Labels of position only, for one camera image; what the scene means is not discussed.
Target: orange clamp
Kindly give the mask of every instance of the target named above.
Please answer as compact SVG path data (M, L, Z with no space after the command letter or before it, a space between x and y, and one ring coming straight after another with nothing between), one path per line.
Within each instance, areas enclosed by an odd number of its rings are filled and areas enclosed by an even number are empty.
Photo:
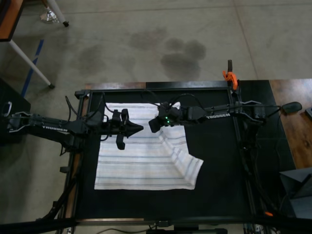
M265 215L273 217L273 214L271 212L268 212L268 211L265 212Z
M233 90L236 90L238 87L236 75L233 72L227 72L226 73L226 71L223 71L222 73L223 73L223 77L225 78L226 81L232 81Z

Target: floor stain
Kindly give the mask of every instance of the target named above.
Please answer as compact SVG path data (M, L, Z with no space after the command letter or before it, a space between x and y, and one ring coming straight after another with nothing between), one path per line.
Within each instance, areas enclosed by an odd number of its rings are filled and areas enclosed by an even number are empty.
M138 50L150 50L159 45L168 36L165 28L156 28L152 31L143 31L132 34L129 45Z
M196 80L200 76L200 60L206 57L206 47L197 40L184 43L181 39L169 39L165 47L175 53L164 55L160 63L165 75L174 81Z
M178 38L171 38L165 43L167 50L180 51L184 47L184 41Z
M160 63L166 76L173 80L194 80L200 75L198 61L182 53L164 55Z
M102 59L103 46L100 44L93 45L83 49L78 56L79 71L86 75L96 75L97 73L105 70L105 62Z
M192 40L185 44L184 53L193 59L202 60L206 57L206 47L197 40Z
M118 59L119 64L125 72L129 74L133 81L137 80L134 74L134 68L136 65L136 59L132 56L121 57Z

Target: white table leg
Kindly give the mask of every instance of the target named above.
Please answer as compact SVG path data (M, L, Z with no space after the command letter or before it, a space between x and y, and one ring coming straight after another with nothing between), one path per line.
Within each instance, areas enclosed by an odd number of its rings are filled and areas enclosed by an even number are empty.
M56 16L58 17L58 20L64 24L65 27L68 27L69 24L66 21L64 15L62 14L62 12L59 9L58 4L55 2L55 0L47 0L49 5L51 6L52 10L54 11L54 13L56 14Z
M43 79L44 82L46 82L49 85L49 88L54 89L54 85L51 84L51 82L47 79L47 77L42 74L42 72L38 69L38 67L35 66L35 64L27 57L27 55L18 47L18 45L15 44L13 40L9 41L9 44L12 46L12 48L18 53L25 62L28 63L29 66L40 76L41 79Z

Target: striped towel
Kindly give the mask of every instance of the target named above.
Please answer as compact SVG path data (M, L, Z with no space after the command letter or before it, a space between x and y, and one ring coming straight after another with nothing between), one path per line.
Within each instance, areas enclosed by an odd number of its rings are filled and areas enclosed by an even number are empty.
M144 130L124 138L125 150L117 148L116 136L101 142L94 189L195 188L203 160L189 154L183 126L162 127L152 133L148 122L158 114L156 106L143 103L107 103L107 106L120 112L128 109L130 121L142 125Z

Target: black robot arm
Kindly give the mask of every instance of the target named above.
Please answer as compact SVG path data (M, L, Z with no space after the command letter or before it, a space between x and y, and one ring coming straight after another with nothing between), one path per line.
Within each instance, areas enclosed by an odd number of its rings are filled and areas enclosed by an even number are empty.
M222 117L242 117L255 124L264 124L266 121L265 106L257 101L201 108L199 106L176 108L167 102L158 107L158 116L149 122L153 133L158 132L162 126L194 125L210 119Z
M125 149L124 137L143 130L143 126L129 120L127 109L113 111L112 119L103 122L104 113L92 112L86 117L78 117L75 121L66 121L43 117L37 114L18 112L4 118L7 131L11 134L31 134L41 138L59 142L66 152L77 152L82 149L82 140L89 135L117 135L116 144L120 150Z

